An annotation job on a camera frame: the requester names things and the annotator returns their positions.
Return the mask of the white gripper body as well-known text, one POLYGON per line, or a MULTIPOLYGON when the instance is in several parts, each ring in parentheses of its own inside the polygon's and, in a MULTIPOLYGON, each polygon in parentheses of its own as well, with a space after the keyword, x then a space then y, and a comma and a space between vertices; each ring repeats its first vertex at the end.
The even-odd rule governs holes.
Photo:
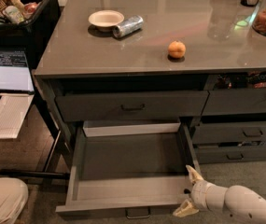
POLYGON ((218 189, 219 186, 200 180, 193 185, 190 198, 200 211, 215 211, 220 207, 218 189))

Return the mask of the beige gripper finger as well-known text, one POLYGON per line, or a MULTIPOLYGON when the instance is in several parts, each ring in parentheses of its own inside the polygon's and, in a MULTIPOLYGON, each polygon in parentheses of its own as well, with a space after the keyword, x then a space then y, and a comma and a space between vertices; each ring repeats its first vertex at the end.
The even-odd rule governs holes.
POLYGON ((173 215, 175 217, 186 217, 197 214, 199 209, 194 205, 192 200, 186 199, 180 206, 174 210, 173 215))
POLYGON ((203 181, 203 177, 192 166, 187 165, 186 168, 189 172, 189 180, 192 184, 203 181))

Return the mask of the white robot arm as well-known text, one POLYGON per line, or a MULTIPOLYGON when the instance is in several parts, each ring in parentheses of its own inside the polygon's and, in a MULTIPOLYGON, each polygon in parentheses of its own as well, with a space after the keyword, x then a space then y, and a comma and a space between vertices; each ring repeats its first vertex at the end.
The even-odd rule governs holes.
POLYGON ((175 217, 210 211, 244 224, 266 224, 266 200, 255 191, 239 185, 217 186, 206 181, 193 167, 186 168, 192 190, 189 198, 174 210, 175 217))

